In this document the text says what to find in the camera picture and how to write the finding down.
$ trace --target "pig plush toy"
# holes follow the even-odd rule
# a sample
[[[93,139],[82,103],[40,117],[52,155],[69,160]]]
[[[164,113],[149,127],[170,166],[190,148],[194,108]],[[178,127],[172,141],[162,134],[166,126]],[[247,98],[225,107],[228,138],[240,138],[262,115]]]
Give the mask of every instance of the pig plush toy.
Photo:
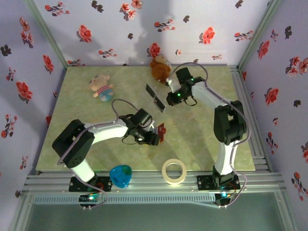
[[[108,85],[110,76],[98,75],[91,79],[88,88],[94,91],[93,97],[100,97],[101,101],[107,102],[112,99],[113,84]]]

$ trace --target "blue heart-shaped toy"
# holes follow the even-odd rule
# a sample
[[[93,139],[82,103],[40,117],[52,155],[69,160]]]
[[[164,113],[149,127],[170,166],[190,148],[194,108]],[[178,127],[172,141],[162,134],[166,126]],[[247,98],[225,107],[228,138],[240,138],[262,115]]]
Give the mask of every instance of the blue heart-shaped toy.
[[[115,186],[125,188],[130,182],[131,174],[130,166],[119,165],[110,170],[110,179]]]

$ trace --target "masking tape roll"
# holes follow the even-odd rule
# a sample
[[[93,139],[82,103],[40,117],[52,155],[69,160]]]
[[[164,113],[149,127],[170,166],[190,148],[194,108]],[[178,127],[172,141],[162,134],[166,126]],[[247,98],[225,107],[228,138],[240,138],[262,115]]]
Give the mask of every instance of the masking tape roll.
[[[166,169],[169,165],[179,165],[182,169],[182,175],[177,179],[170,178],[166,173]],[[178,159],[170,159],[170,160],[167,160],[166,162],[164,162],[163,168],[162,168],[162,174],[163,174],[163,178],[165,179],[165,181],[167,181],[168,184],[177,185],[177,184],[182,183],[185,180],[187,171],[186,171],[186,167],[185,167],[185,165],[182,161],[180,161]]]

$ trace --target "floral wallpaper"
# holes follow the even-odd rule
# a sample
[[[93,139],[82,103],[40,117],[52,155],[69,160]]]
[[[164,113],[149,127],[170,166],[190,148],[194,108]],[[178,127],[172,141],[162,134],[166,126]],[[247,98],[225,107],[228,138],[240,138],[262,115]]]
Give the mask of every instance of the floral wallpaper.
[[[305,3],[282,1],[242,68],[267,156],[283,175],[299,231],[307,230],[308,213],[308,27],[299,20],[307,14]]]
[[[1,3],[0,224],[6,231],[37,161],[63,67],[23,1]]]
[[[34,2],[68,65],[237,65],[269,0]]]

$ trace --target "stuffed animal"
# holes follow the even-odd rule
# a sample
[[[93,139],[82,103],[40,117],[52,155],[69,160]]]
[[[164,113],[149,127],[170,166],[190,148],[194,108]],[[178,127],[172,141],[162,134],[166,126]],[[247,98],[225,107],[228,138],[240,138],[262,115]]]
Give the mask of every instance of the stuffed animal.
[[[108,80],[110,80],[110,76],[105,75],[95,76],[93,79],[91,79],[88,88],[92,91],[95,91],[93,93],[93,97],[99,96],[103,102],[107,102],[112,99],[112,88],[114,86],[113,84],[108,85]]]
[[[171,71],[171,65],[167,59],[162,55],[158,55],[152,59],[150,67],[152,68],[152,76],[154,79],[165,84]]]

